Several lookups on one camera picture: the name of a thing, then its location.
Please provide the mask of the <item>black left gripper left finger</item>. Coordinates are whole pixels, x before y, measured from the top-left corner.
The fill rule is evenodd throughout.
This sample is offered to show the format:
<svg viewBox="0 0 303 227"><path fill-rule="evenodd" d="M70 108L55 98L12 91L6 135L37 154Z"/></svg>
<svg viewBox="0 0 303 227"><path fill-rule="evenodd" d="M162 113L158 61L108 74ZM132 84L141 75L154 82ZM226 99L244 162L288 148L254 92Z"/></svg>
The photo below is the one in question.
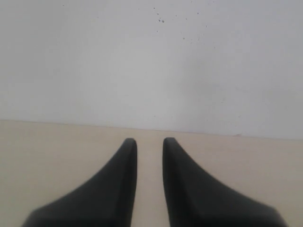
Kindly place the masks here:
<svg viewBox="0 0 303 227"><path fill-rule="evenodd" d="M34 210L25 227L129 227L137 183L137 144L122 143L93 177L74 191Z"/></svg>

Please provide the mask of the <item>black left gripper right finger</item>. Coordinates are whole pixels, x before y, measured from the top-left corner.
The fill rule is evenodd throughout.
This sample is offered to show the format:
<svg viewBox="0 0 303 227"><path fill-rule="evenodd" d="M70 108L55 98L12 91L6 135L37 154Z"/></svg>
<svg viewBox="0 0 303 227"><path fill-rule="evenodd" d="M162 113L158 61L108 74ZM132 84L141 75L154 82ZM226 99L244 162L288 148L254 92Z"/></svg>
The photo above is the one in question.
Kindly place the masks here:
<svg viewBox="0 0 303 227"><path fill-rule="evenodd" d="M285 227L272 207L224 185L201 168L175 138L165 138L162 175L172 227Z"/></svg>

